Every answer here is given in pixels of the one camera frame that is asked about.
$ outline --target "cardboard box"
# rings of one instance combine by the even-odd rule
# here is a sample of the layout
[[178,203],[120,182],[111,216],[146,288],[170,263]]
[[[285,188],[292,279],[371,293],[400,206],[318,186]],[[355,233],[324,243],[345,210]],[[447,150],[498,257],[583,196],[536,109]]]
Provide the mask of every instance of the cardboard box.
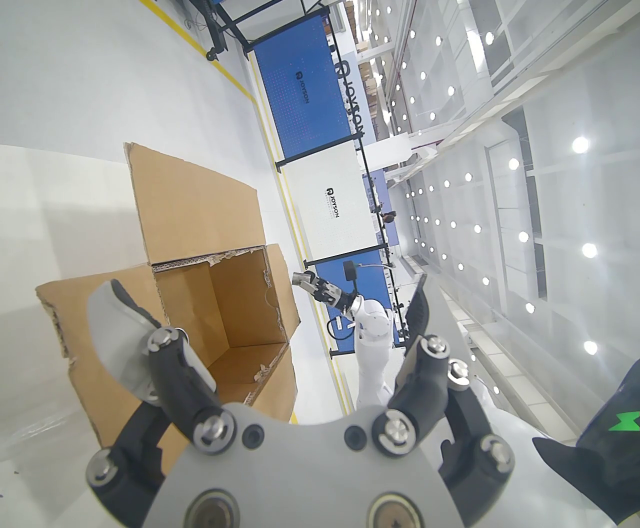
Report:
[[[256,190],[139,145],[125,151],[148,263],[36,289],[100,444],[113,444],[140,403],[102,366],[89,333],[87,299],[112,278],[158,321],[187,331],[223,403],[288,421],[289,340],[300,319],[280,248],[266,245]],[[171,426],[160,443],[165,471],[186,444]]]

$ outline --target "green logo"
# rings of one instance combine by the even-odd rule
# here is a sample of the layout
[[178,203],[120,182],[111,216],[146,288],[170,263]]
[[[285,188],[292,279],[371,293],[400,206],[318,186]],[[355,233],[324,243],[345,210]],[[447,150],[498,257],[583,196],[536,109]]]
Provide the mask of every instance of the green logo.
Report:
[[636,419],[640,417],[640,411],[620,413],[616,416],[620,423],[614,425],[609,431],[640,431],[640,426],[636,424]]

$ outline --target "pegboard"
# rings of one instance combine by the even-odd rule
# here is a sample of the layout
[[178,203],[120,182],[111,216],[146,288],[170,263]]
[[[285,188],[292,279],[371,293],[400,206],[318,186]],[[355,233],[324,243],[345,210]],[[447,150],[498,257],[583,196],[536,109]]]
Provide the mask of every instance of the pegboard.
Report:
[[378,244],[351,141],[289,163],[287,181],[311,260]]
[[254,51],[285,157],[351,134],[322,15]]

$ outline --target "blue panel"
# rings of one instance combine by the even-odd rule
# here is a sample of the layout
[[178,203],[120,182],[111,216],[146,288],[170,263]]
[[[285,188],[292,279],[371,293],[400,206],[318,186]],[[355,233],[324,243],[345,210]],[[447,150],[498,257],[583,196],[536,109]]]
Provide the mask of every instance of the blue panel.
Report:
[[[381,264],[380,252],[378,250],[371,251],[369,253],[361,253],[355,257],[348,257],[345,259],[331,260],[324,264],[316,265],[316,273],[329,282],[334,283],[337,287],[352,291],[353,284],[347,282],[344,278],[344,268],[342,263],[345,260],[353,260],[357,264]],[[385,272],[383,268],[357,268],[358,270],[358,292],[365,299],[375,299],[380,302],[385,308],[391,309],[391,299],[387,289],[387,281],[385,280]],[[340,315],[340,312],[335,308],[328,308],[329,318],[332,319],[335,316]],[[342,318],[342,330],[338,330],[335,322],[331,323],[334,336],[344,337],[351,333],[352,328],[346,328],[347,319]],[[394,325],[394,341],[398,342],[398,334]],[[353,336],[343,341],[338,341],[338,350],[352,351],[353,350]]]
[[[378,194],[378,200],[382,205],[382,213],[386,213],[392,210],[391,208],[391,198],[389,197],[389,189],[387,189],[387,182],[385,181],[385,172],[382,169],[374,170],[371,173],[371,179],[373,180],[373,184],[376,188],[376,192]],[[364,183],[364,188],[367,192],[367,199],[369,200],[369,209],[373,211],[373,196],[371,195],[371,188],[369,187],[369,182],[367,181],[367,176],[364,175],[362,177],[362,183]],[[398,231],[396,229],[396,223],[386,223],[384,224],[385,231],[387,232],[387,239],[390,246],[397,246],[400,242],[398,241]],[[380,233],[376,233],[378,237],[378,244],[384,243],[382,240],[382,235]]]
[[285,157],[351,134],[319,15],[255,47]]

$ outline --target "yellow floor line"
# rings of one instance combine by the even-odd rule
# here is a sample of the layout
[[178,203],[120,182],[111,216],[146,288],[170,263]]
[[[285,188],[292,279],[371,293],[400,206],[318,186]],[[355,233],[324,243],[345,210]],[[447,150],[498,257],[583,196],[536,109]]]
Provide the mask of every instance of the yellow floor line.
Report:
[[[172,30],[174,30],[174,32],[176,32],[180,37],[182,37],[182,39],[187,42],[192,48],[194,48],[195,51],[197,51],[201,56],[203,56],[204,58],[206,58],[207,56],[207,52],[206,50],[180,25],[178,24],[175,20],[173,20],[169,15],[167,15],[164,11],[162,11],[162,9],[160,9],[160,7],[158,7],[158,5],[155,3],[154,0],[140,0],[140,3],[142,5],[144,5],[145,7],[147,7],[154,15],[156,15],[158,18],[160,18],[167,26],[169,26]],[[250,63],[253,69],[253,76],[256,80],[256,86],[260,86],[260,84],[257,82],[257,73],[255,71],[255,65],[253,64],[253,60],[250,59]],[[255,98],[253,97],[253,95],[242,85],[240,84],[240,82],[238,82],[238,80],[236,78],[234,78],[233,75],[231,75],[224,66],[222,66],[220,64],[219,61],[213,61],[210,62],[210,64],[213,65],[213,67],[218,70],[220,73],[222,73],[227,80],[229,80],[229,82],[231,82],[243,95],[245,95],[256,107],[257,107],[257,111],[258,111],[258,118],[260,120],[260,126],[262,126],[262,133],[264,134],[265,138],[267,138],[267,130],[264,126],[264,122],[262,119],[262,115],[260,114],[260,109],[258,107],[257,101],[255,100]],[[264,99],[262,98],[262,92],[260,90],[258,90],[259,95],[260,95],[260,99],[262,102],[262,106],[264,108],[267,108],[265,103],[264,103]],[[271,127],[271,122],[268,120],[268,125],[269,125],[269,131],[271,132],[271,140],[273,141],[273,144],[276,148],[276,154],[279,155],[278,152],[278,142],[275,140],[275,134],[273,133],[272,127]],[[276,177],[276,181],[278,182],[278,187],[280,188],[280,192],[282,194],[282,197],[284,198],[284,203],[285,203],[285,209],[287,211],[287,216],[289,218],[289,224],[291,226],[291,230],[293,232],[294,235],[294,240],[298,249],[298,257],[300,259],[300,264],[302,264],[303,260],[308,260],[308,252],[307,252],[307,247],[305,245],[304,240],[300,240],[302,242],[302,247],[300,245],[300,241],[298,240],[298,234],[296,233],[296,230],[294,228],[294,223],[293,223],[293,218],[291,217],[291,211],[289,210],[289,204],[287,203],[286,200],[286,196],[288,195],[289,197],[289,201],[291,202],[291,208],[293,209],[293,217],[296,220],[296,224],[298,226],[298,233],[300,234],[300,238],[302,235],[302,229],[300,227],[300,219],[298,218],[298,214],[296,213],[296,208],[293,206],[293,199],[291,197],[291,190],[289,188],[289,182],[287,181],[287,177],[286,174],[284,172],[284,170],[282,170],[282,177],[283,180],[285,182],[285,187],[287,189],[287,194],[285,195],[284,192],[284,188],[282,187],[282,183],[280,182],[280,175],[277,173],[277,171],[275,171],[275,158],[273,156],[273,151],[271,150],[271,145],[269,144],[269,140],[267,139],[266,141],[267,143],[267,148],[268,148],[268,152],[269,152],[269,157],[271,159],[271,167],[274,169],[275,177]],[[320,323],[320,326],[322,328],[322,323],[321,321],[323,320],[323,318],[320,315],[320,312],[318,310],[318,306],[317,303],[313,303],[315,311],[316,311],[316,317],[318,322]],[[324,339],[324,344],[326,346],[326,353],[329,354],[329,350],[330,350],[330,346],[328,341],[326,340],[326,336],[324,335],[324,332],[321,331],[321,334],[323,336]],[[342,412],[346,415],[349,412],[352,411],[351,406],[348,404],[348,398],[345,398],[345,395],[347,394],[346,391],[348,390],[346,387],[344,387],[344,385],[342,384],[342,373],[340,372],[340,367],[337,365],[336,362],[334,362],[331,358],[329,358],[329,361],[331,363],[332,366],[332,377],[333,380],[336,384],[336,387],[338,388],[338,396],[340,399],[340,405],[342,407]]]
[[[178,22],[173,20],[169,15],[167,15],[154,0],[140,0],[140,3],[147,7],[154,15],[156,15],[160,20],[162,20],[167,26],[169,26],[172,30],[174,30],[178,35],[182,37],[184,41],[186,41],[195,51],[200,53],[204,58],[207,57],[207,51],[186,31]],[[242,92],[245,96],[247,96],[254,104],[255,99],[253,95],[243,86],[241,85],[233,75],[231,75],[226,68],[220,64],[219,61],[210,62],[213,67],[218,70],[221,74],[223,74],[227,80],[231,82],[240,92]]]

